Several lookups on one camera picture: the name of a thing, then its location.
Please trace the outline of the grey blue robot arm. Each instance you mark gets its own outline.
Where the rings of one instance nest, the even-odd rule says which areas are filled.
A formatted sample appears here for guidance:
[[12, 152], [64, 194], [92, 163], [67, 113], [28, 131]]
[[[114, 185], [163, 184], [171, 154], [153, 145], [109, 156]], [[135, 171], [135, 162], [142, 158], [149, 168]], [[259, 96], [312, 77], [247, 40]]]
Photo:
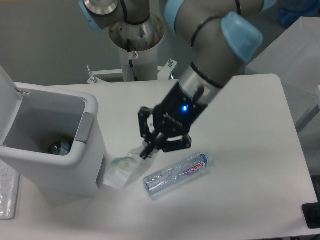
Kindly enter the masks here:
[[[192, 124], [263, 41], [247, 18], [273, 5], [272, 0], [162, 1], [165, 22], [191, 46], [196, 58], [159, 105], [139, 110], [142, 159], [155, 151], [191, 146]], [[122, 50], [125, 81], [157, 77], [157, 61], [150, 55], [164, 37], [164, 24], [151, 13], [148, 0], [81, 0], [79, 6], [91, 28], [108, 29]]]

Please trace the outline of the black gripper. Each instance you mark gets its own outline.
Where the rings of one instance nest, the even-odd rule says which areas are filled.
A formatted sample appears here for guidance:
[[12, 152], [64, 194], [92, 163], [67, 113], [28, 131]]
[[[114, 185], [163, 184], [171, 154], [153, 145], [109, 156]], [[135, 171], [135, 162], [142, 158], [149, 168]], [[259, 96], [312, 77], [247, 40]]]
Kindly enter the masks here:
[[[140, 136], [146, 146], [139, 157], [147, 159], [152, 152], [164, 153], [189, 149], [192, 139], [188, 135], [191, 126], [207, 108], [207, 104], [200, 103], [200, 97], [205, 88], [200, 86], [195, 96], [188, 96], [179, 83], [176, 83], [164, 100], [154, 109], [141, 107], [138, 111]], [[150, 131], [148, 119], [153, 114], [154, 130]], [[182, 136], [178, 140], [168, 140]]]

